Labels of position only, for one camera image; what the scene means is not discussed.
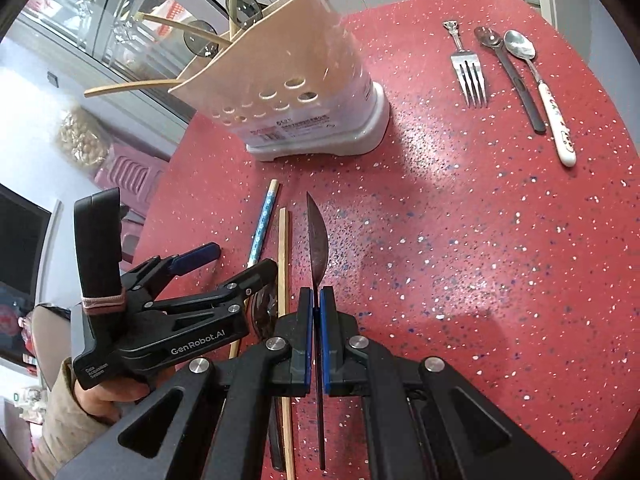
bamboo chopstick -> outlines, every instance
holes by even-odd
[[[148,22],[162,23],[163,25],[168,25],[169,27],[179,28],[180,30],[190,32],[194,36],[199,36],[201,38],[204,38],[205,40],[209,40],[211,43],[217,43],[220,46],[231,46],[231,42],[229,40],[226,40],[222,36],[214,34],[213,32],[202,30],[198,27],[193,27],[193,25],[189,25],[188,23],[169,20],[167,18],[163,18],[162,16],[154,16],[153,14],[147,14],[146,12],[136,12],[134,15],[134,20],[146,20]]]
[[[287,208],[280,209],[280,230],[278,232],[278,317],[287,313],[289,290],[287,275],[289,273],[289,212]],[[287,480],[296,479],[296,465],[293,460],[293,428],[291,420],[291,400],[289,397],[280,399],[282,404],[282,436],[284,444],[284,462]]]
[[[234,36],[238,33],[238,26],[234,21],[234,18],[238,15],[238,4],[236,0],[229,0],[229,39],[233,41]]]
[[[84,97],[98,97],[100,95],[115,94],[116,92],[128,92],[130,90],[143,90],[145,88],[158,88],[162,86],[178,86],[186,79],[148,79],[145,81],[130,81],[113,85],[97,86],[84,91]]]
[[[278,193],[277,179],[273,179],[269,184],[267,195],[264,197],[264,203],[262,204],[262,210],[260,211],[260,218],[258,219],[258,225],[255,228],[254,242],[251,245],[251,251],[249,252],[249,260],[247,261],[246,268],[254,266],[260,259],[260,252],[262,251],[262,244],[269,225],[269,218],[271,217],[271,211],[273,211],[273,204],[276,202],[276,195]],[[244,311],[249,305],[249,300],[244,302]],[[231,348],[229,349],[229,359],[238,357],[238,351],[240,349],[241,339],[233,341]]]

black spoon handle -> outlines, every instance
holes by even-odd
[[[538,107],[536,106],[533,97],[529,93],[527,86],[524,84],[524,81],[518,74],[516,67],[513,66],[513,63],[507,56],[507,53],[503,47],[494,48],[495,55],[498,56],[498,59],[502,63],[502,66],[507,71],[513,86],[515,87],[520,99],[522,100],[522,104],[524,104],[524,109],[527,111],[527,115],[529,116],[529,121],[531,122],[531,126],[538,134],[544,134],[546,132],[545,121],[542,120],[542,116],[538,111]]]
[[[271,397],[271,411],[269,413],[269,448],[271,450],[271,465],[276,471],[284,471],[284,451],[280,436],[280,422],[278,419],[278,397]]]

human hand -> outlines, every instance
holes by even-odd
[[[156,385],[164,383],[175,373],[173,367],[163,370],[156,379]],[[83,390],[80,383],[74,385],[74,395],[78,405],[89,415],[114,424],[120,420],[120,410],[114,402],[134,402],[149,394],[148,384],[139,383],[128,377],[117,377]]]

fork handle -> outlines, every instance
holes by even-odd
[[[511,79],[511,83],[515,86],[520,99],[522,100],[522,104],[524,104],[524,109],[527,111],[527,115],[529,116],[529,121],[531,122],[531,126],[538,134],[544,134],[546,132],[545,121],[542,120],[542,116],[540,116],[540,112],[538,111],[538,107],[536,106],[536,102],[531,97],[527,86],[524,84],[524,81],[518,74],[516,67],[514,67],[513,63],[507,56],[507,53],[504,48],[495,48],[496,56],[502,63],[502,66],[507,71],[509,78]]]
[[[460,33],[458,31],[458,22],[456,21],[443,22],[442,25],[444,25],[444,28],[446,28],[449,31],[449,34],[453,38],[453,41],[455,41],[456,49],[458,50],[458,52],[463,52],[464,48],[462,48],[462,40],[460,40]]]

white spoon handle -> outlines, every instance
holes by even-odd
[[[546,83],[541,82],[538,85],[538,90],[540,91],[540,97],[542,97],[542,103],[545,105],[546,116],[549,118],[551,131],[554,134],[554,141],[556,142],[556,149],[558,150],[560,161],[568,168],[572,168],[575,166],[576,159],[574,145],[571,142],[571,137],[569,137],[569,128],[564,124],[560,108],[558,108],[556,100]]]

